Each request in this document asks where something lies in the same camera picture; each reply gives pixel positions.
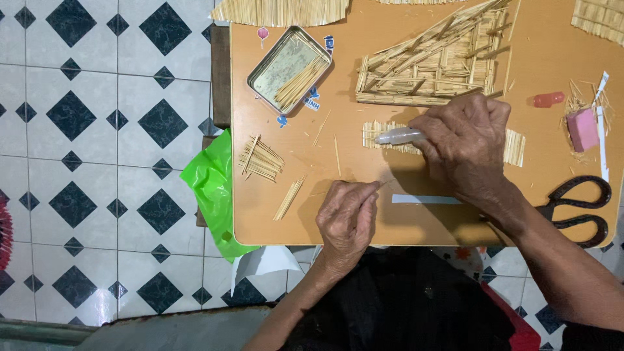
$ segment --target black scissor handle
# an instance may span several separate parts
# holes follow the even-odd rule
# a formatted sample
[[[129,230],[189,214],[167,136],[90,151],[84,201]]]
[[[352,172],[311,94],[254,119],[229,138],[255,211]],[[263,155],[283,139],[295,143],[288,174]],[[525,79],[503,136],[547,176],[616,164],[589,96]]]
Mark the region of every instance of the black scissor handle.
[[[552,222],[552,224],[557,229],[566,229],[574,225],[587,223],[587,222],[596,223],[596,226],[598,227],[598,230],[596,230],[596,234],[587,241],[576,242],[576,243],[581,249],[589,249],[590,247],[594,247],[600,244],[607,238],[607,234],[609,233],[609,226],[602,217],[599,217],[593,214],[583,214],[583,215],[570,218],[570,219],[555,220]]]
[[[582,200],[572,200],[562,198],[565,193],[570,191],[570,189],[574,188],[579,184],[583,184],[584,182],[594,182],[597,186],[600,187],[600,197],[595,202],[588,202]],[[595,175],[581,175],[579,177],[572,178],[567,182],[563,183],[560,187],[555,189],[548,198],[554,206],[559,205],[572,205],[575,207],[581,207],[583,209],[599,209],[606,205],[609,200],[611,200],[611,186],[601,177],[597,177]]]

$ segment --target wrinkled hand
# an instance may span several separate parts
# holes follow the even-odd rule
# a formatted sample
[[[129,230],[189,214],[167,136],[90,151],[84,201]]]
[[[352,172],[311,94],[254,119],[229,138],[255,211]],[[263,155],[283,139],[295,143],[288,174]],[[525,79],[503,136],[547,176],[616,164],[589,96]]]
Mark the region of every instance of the wrinkled hand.
[[[489,214],[504,205],[510,187],[515,188],[503,175],[510,111],[505,102],[472,94],[432,107],[409,122],[427,136],[414,145],[425,155],[430,176]]]
[[[323,237],[327,269],[344,277],[358,263],[375,233],[377,190],[380,183],[331,184],[316,216]]]

